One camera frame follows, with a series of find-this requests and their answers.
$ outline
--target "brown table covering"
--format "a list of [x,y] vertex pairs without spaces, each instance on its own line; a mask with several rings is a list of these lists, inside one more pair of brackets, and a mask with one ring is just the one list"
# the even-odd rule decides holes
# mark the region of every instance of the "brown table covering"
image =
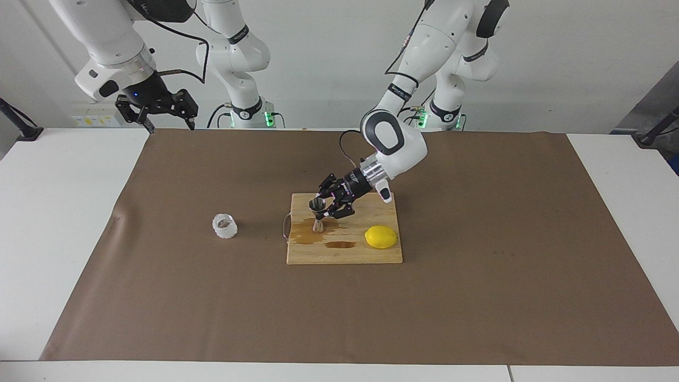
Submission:
[[[679,365],[565,135],[426,134],[392,182],[403,264],[286,265],[290,195],[352,168],[338,136],[158,130],[41,359]],[[217,213],[236,238],[214,234]]]

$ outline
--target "black stand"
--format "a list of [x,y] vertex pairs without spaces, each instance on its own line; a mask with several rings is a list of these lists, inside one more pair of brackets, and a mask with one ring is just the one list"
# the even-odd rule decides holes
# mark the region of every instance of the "black stand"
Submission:
[[655,125],[655,127],[652,128],[648,133],[643,135],[635,134],[633,138],[640,145],[650,146],[653,144],[653,142],[655,142],[655,139],[658,137],[658,135],[660,135],[677,119],[679,119],[679,106],[677,106],[675,110],[672,110],[672,113],[669,113],[666,117],[664,117],[663,120]]
[[12,110],[12,106],[2,98],[0,98],[0,111],[2,111],[2,114],[5,114],[19,130],[21,130],[21,135],[16,139],[17,142],[33,142],[38,139],[38,136],[40,136],[40,133],[44,130],[44,128],[41,127],[29,126],[24,120],[16,115],[14,110]]

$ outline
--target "wooden cutting board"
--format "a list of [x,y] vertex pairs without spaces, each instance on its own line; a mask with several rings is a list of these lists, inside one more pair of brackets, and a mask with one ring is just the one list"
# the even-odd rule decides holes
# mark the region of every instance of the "wooden cutting board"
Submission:
[[[325,218],[323,233],[314,233],[314,214],[309,210],[312,193],[293,194],[287,263],[292,264],[400,264],[401,236],[396,203],[385,203],[376,192],[354,202],[354,215],[335,220]],[[375,225],[396,231],[396,244],[387,249],[372,248],[365,231]]]

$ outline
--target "table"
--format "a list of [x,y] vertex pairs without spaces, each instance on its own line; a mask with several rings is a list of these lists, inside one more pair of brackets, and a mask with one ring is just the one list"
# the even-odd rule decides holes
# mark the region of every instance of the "table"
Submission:
[[[0,161],[0,360],[36,360],[141,152],[141,129],[49,129]],[[604,202],[679,326],[679,177],[626,136],[569,135]],[[78,235],[66,235],[77,228]],[[679,368],[372,366],[194,362],[4,362],[0,377],[676,381]]]

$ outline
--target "lemon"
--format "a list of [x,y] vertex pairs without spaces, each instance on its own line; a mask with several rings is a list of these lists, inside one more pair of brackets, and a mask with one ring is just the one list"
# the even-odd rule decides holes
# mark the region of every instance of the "lemon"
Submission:
[[365,231],[365,240],[371,247],[386,249],[396,244],[396,232],[386,226],[372,226]]

